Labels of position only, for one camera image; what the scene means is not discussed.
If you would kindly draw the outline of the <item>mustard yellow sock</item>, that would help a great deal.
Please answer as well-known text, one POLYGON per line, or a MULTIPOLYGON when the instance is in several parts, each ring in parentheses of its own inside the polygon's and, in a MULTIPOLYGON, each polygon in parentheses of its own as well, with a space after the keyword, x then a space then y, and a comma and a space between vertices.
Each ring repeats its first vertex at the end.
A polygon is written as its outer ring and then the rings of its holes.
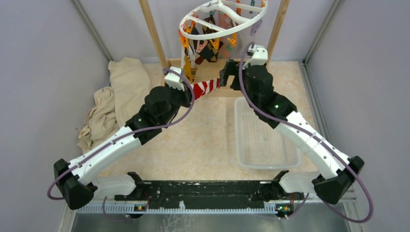
POLYGON ((195 62, 191 61, 190 58, 186 55, 184 56, 183 70, 187 79, 191 84, 193 84, 195 82, 197 68, 195 62))

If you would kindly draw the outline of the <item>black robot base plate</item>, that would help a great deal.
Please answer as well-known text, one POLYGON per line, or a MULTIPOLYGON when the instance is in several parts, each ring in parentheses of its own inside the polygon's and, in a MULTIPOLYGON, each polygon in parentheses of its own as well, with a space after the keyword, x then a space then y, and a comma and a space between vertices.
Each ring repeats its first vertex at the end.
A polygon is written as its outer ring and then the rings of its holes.
POLYGON ((129 195, 117 194, 116 201, 147 201, 149 209, 176 209, 183 202, 186 209, 262 209, 269 201, 302 200, 303 193, 286 193, 276 181, 143 181, 135 172, 136 181, 129 195))

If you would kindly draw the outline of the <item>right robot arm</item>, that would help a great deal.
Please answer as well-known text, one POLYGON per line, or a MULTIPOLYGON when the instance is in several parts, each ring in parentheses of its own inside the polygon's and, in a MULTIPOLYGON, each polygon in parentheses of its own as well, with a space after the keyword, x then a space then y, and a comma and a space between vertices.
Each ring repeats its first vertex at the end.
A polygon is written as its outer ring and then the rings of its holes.
POLYGON ((275 92, 273 76, 266 65, 252 65, 241 70, 239 64, 233 59, 226 61, 220 70, 221 86, 225 86, 228 77, 233 76, 230 88, 245 88, 244 97, 257 106, 254 113, 259 120, 293 142, 318 169, 307 173, 281 171, 273 179, 273 195, 285 199, 294 192, 313 193, 326 203, 338 203, 355 182, 364 161, 359 156, 349 157, 333 147, 307 123, 288 98, 275 92))

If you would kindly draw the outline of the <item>red white striped sock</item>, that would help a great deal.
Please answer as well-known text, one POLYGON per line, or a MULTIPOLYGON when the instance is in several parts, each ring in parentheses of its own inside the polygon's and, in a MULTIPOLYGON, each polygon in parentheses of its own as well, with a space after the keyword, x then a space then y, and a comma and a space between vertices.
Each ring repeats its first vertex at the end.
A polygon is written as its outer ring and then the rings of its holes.
POLYGON ((220 78, 211 79, 208 81, 201 81, 198 83, 191 84, 193 88, 195 100, 200 97, 211 93, 212 91, 220 88, 220 78))

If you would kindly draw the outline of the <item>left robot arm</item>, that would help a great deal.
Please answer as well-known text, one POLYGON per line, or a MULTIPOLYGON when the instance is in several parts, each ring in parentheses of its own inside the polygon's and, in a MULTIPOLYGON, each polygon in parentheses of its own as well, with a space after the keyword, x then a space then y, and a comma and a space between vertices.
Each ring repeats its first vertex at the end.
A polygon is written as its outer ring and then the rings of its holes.
POLYGON ((68 207, 79 209, 93 199, 144 196, 142 179, 135 173, 117 177, 99 177, 99 173, 125 154, 143 146, 167 128, 181 107, 192 109, 201 95, 193 87, 182 90, 170 86, 153 88, 145 97, 139 112, 109 139, 82 156, 71 161, 60 159, 54 163, 54 185, 58 187, 68 207))

